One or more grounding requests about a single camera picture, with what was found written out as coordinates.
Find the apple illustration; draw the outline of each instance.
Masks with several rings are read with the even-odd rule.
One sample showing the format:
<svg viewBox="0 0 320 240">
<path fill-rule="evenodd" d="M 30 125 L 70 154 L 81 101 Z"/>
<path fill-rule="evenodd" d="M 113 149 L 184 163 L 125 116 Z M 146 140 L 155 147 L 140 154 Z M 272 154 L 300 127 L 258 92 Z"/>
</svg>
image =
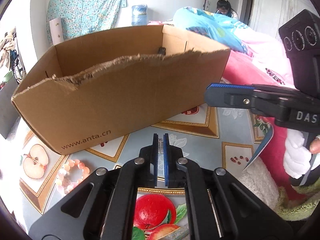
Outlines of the apple illustration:
<svg viewBox="0 0 320 240">
<path fill-rule="evenodd" d="M 157 227 L 153 232 L 150 234 L 148 240 L 158 240 L 162 237 L 170 234 L 174 230 L 177 230 L 179 226 L 174 224 L 164 224 L 159 227 Z"/>
<path fill-rule="evenodd" d="M 133 224 L 145 230 L 160 224 L 173 224 L 176 217 L 176 208 L 169 198 L 159 194 L 147 194 L 136 201 Z"/>
<path fill-rule="evenodd" d="M 196 106 L 194 108 L 191 108 L 187 111 L 182 112 L 182 114 L 190 115 L 190 114 L 197 114 L 199 112 L 199 106 Z"/>
<path fill-rule="evenodd" d="M 31 179 L 41 179 L 49 163 L 49 157 L 40 144 L 31 147 L 30 152 L 23 161 L 23 170 Z"/>
</svg>

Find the human hand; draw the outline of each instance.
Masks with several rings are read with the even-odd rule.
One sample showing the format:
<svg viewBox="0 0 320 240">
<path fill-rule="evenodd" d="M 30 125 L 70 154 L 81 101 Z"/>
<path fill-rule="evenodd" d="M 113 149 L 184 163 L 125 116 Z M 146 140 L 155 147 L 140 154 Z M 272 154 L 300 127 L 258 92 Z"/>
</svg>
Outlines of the human hand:
<svg viewBox="0 0 320 240">
<path fill-rule="evenodd" d="M 310 151 L 303 147 L 305 138 L 300 131 L 288 129 L 285 140 L 284 170 L 291 177 L 298 179 L 310 169 L 312 154 L 320 153 L 320 139 L 316 138 L 310 145 Z M 317 155 L 312 170 L 320 165 L 320 154 Z"/>
</svg>

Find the water bottle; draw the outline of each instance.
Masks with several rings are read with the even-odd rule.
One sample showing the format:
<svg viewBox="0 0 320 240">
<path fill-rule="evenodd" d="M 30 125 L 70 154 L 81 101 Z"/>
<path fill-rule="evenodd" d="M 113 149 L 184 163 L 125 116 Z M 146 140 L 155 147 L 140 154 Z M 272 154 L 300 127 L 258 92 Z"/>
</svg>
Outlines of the water bottle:
<svg viewBox="0 0 320 240">
<path fill-rule="evenodd" d="M 146 4 L 132 6 L 132 26 L 147 25 L 147 9 L 148 5 Z"/>
</svg>

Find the floral fabric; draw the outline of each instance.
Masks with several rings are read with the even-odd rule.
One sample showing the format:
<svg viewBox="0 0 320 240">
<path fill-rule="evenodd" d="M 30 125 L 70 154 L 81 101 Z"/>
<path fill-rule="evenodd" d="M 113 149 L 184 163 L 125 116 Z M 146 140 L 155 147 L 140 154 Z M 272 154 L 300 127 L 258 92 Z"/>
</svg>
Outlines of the floral fabric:
<svg viewBox="0 0 320 240">
<path fill-rule="evenodd" d="M 47 12 L 48 40 L 52 43 L 49 21 L 61 17 L 63 38 L 70 39 L 114 27 L 119 9 L 127 0 L 50 0 Z"/>
</svg>

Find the blue comforter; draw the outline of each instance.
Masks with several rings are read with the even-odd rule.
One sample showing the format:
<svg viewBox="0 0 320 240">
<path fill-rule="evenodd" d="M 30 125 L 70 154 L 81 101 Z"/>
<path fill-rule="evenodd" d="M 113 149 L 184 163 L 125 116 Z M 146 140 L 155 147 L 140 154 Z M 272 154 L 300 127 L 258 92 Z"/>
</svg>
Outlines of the blue comforter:
<svg viewBox="0 0 320 240">
<path fill-rule="evenodd" d="M 192 7 L 184 7 L 174 14 L 173 24 L 178 28 L 207 36 L 234 51 L 248 54 L 247 46 L 233 34 L 236 28 L 248 28 L 248 26 L 234 18 Z"/>
</svg>

